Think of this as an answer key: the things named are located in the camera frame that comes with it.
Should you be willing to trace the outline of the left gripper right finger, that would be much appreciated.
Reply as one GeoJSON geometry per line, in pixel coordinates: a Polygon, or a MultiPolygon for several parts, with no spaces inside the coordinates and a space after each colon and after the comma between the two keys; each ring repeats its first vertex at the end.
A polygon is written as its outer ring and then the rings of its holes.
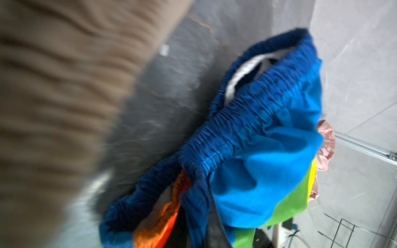
{"type": "Polygon", "coordinates": [[[224,226],[221,222],[214,197],[210,191],[210,209],[208,215],[208,224],[206,236],[204,239],[204,248],[232,248],[232,245],[226,235],[224,226]]]}

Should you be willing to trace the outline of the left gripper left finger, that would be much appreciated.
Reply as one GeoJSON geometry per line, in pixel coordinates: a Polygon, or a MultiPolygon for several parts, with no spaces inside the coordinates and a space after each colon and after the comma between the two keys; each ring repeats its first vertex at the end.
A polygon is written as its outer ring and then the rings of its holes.
{"type": "Polygon", "coordinates": [[[185,210],[181,207],[173,230],[164,248],[190,248],[191,239],[186,222],[185,210]]]}

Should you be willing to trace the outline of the rainbow striped shorts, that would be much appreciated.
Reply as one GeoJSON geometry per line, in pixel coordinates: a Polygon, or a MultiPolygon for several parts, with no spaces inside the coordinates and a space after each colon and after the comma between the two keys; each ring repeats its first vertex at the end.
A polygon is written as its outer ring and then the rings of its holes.
{"type": "Polygon", "coordinates": [[[323,144],[320,66],[307,29],[251,46],[226,72],[207,121],[109,206],[102,245],[155,247],[182,207],[192,246],[203,248],[210,191],[224,229],[265,225],[323,144]]]}

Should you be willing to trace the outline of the beige shorts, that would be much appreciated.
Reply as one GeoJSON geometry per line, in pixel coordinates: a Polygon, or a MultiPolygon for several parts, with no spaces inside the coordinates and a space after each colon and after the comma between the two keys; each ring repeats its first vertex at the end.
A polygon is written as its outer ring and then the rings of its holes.
{"type": "Polygon", "coordinates": [[[1,1],[1,247],[42,248],[192,1],[1,1]]]}

